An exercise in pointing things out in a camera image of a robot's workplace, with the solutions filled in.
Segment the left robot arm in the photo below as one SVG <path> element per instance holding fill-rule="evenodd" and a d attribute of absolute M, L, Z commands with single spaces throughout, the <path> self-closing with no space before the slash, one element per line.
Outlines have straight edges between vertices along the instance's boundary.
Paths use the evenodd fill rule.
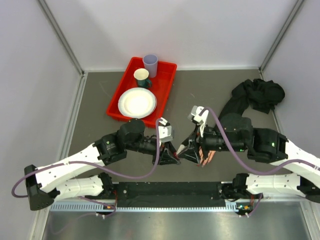
<path fill-rule="evenodd" d="M 145 124 L 132 118 L 117 132 L 107 134 L 80 152 L 54 164 L 25 167 L 25 186 L 29 208 L 42 210 L 70 198 L 109 198 L 114 191 L 110 171 L 105 167 L 127 157 L 128 151 L 152 156 L 152 164 L 178 165 L 172 145 L 173 128 L 163 118 L 156 134 L 145 136 Z"/>

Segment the white nail polish cap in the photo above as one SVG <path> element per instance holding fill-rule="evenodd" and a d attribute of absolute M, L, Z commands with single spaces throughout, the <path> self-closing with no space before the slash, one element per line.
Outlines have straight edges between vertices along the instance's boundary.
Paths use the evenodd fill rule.
<path fill-rule="evenodd" d="M 186 147 L 186 145 L 181 144 L 179 148 L 176 150 L 176 155 L 178 156 L 181 152 L 183 152 L 186 149 Z"/>

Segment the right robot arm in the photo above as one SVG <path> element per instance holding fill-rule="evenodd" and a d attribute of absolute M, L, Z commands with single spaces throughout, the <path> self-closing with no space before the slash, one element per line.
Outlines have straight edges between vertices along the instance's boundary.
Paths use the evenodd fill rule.
<path fill-rule="evenodd" d="M 221 185 L 222 198 L 288 194 L 320 201 L 320 159 L 283 134 L 254 128 L 249 118 L 235 113 L 218 120 L 217 129 L 208 126 L 200 115 L 192 120 L 195 130 L 181 144 L 178 157 L 200 164 L 210 152 L 230 152 L 247 170 L 238 173 L 232 183 Z"/>

